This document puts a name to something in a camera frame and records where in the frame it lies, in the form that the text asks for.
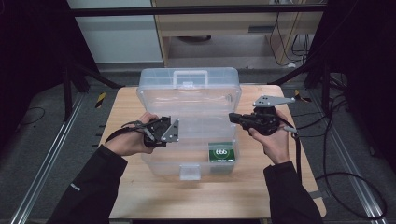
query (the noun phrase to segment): black sleeve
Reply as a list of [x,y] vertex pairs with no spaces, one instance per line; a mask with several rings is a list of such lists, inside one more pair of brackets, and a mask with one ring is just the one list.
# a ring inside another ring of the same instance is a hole
[[301,184],[291,161],[264,169],[274,224],[320,224],[320,212]]
[[127,161],[104,146],[66,189],[48,224],[108,223]]

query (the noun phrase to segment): wall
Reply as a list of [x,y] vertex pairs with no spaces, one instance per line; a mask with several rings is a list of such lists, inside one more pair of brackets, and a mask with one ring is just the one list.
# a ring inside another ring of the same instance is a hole
[[[71,8],[151,7],[149,0],[68,0],[68,3]],[[76,20],[99,69],[163,62],[153,16]]]

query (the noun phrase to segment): table top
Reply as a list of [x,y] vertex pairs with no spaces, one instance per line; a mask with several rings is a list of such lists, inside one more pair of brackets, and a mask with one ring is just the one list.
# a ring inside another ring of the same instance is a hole
[[[252,103],[262,94],[282,96],[273,85],[241,85],[242,95],[236,113],[250,114]],[[294,125],[287,105],[277,105]],[[145,108],[136,95],[136,87],[121,88],[110,112],[101,144],[124,123],[138,119]],[[128,165],[120,180],[119,196],[110,218],[265,218],[270,217],[269,194],[262,173],[272,164],[262,152],[262,145],[237,125],[239,160],[229,175],[203,175],[199,181],[179,180],[178,175],[154,175],[136,154],[124,159]],[[295,161],[295,142],[290,138],[290,158]],[[308,160],[302,147],[303,185],[317,191]],[[315,203],[324,217],[322,198]]]

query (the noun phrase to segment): person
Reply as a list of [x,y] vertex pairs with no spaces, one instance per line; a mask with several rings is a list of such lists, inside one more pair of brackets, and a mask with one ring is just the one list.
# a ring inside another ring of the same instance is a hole
[[[281,112],[277,113],[286,119]],[[157,118],[146,112],[139,120],[147,123]],[[299,181],[290,161],[288,133],[281,127],[270,136],[263,136],[254,129],[248,131],[253,139],[262,144],[264,153],[274,163],[263,171],[273,223],[322,223],[318,208]],[[99,146],[68,186],[47,223],[109,223],[120,178],[127,165],[123,157],[136,153],[149,154],[153,150],[153,147],[145,146],[140,132],[118,135]]]

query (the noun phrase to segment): storage box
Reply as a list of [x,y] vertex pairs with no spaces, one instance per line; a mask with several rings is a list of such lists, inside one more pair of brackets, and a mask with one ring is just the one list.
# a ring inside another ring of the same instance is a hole
[[[179,175],[182,180],[229,174],[239,157],[229,113],[235,112],[241,93],[234,68],[144,69],[137,88],[140,102],[159,117],[179,119],[179,141],[142,154],[143,161],[155,175]],[[232,150],[232,160],[210,159],[221,147]]]

